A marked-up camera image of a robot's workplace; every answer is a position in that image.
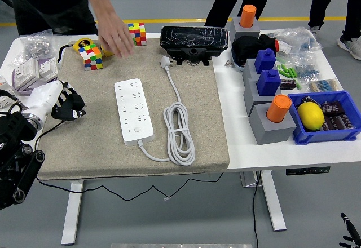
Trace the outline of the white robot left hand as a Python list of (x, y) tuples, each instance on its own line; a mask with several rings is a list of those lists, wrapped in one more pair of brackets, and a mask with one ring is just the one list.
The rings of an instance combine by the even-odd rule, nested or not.
[(83, 98), (68, 83), (56, 80), (35, 88), (22, 112), (36, 130), (43, 128), (46, 116), (61, 121), (74, 121), (86, 114)]

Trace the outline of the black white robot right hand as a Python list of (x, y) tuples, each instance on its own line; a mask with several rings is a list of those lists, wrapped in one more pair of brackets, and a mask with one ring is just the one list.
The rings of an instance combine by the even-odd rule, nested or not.
[(349, 220), (349, 218), (343, 212), (340, 215), (341, 215), (341, 218), (342, 218), (343, 222), (345, 223), (346, 229), (349, 233), (349, 236), (343, 236), (343, 239), (351, 242), (352, 245), (348, 244), (348, 243), (343, 243), (343, 242), (340, 242), (339, 245), (341, 247), (360, 247), (360, 235), (359, 235), (358, 231), (354, 227), (353, 223)]

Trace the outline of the person's left hand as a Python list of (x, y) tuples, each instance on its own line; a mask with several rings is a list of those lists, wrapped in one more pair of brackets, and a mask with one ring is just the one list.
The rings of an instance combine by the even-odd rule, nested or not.
[(102, 45), (119, 58), (133, 54), (134, 41), (128, 26), (114, 11), (105, 11), (98, 18), (98, 36)]

